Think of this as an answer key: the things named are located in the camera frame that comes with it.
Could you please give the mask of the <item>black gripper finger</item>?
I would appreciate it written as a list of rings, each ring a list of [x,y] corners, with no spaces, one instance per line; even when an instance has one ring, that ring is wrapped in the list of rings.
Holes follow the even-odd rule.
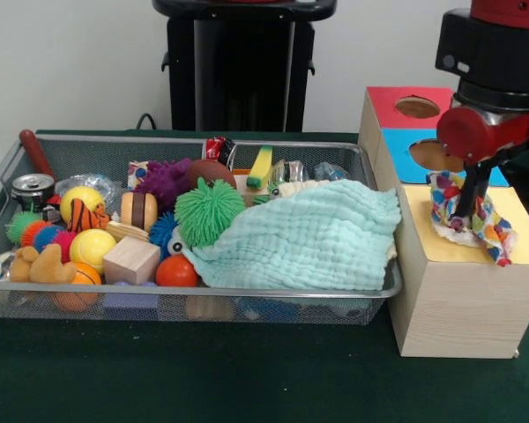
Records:
[[[486,196],[489,178],[495,166],[495,159],[466,165],[466,216],[473,214],[476,199]]]
[[[473,212],[478,189],[478,165],[465,165],[466,178],[461,189],[460,199],[455,209],[454,217],[466,218]]]

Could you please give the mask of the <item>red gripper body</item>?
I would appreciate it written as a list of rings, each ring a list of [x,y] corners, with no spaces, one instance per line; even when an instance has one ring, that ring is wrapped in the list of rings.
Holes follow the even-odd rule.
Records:
[[[453,107],[436,126],[436,140],[443,150],[437,170],[460,171],[497,159],[529,140],[529,113],[497,114],[476,107]]]

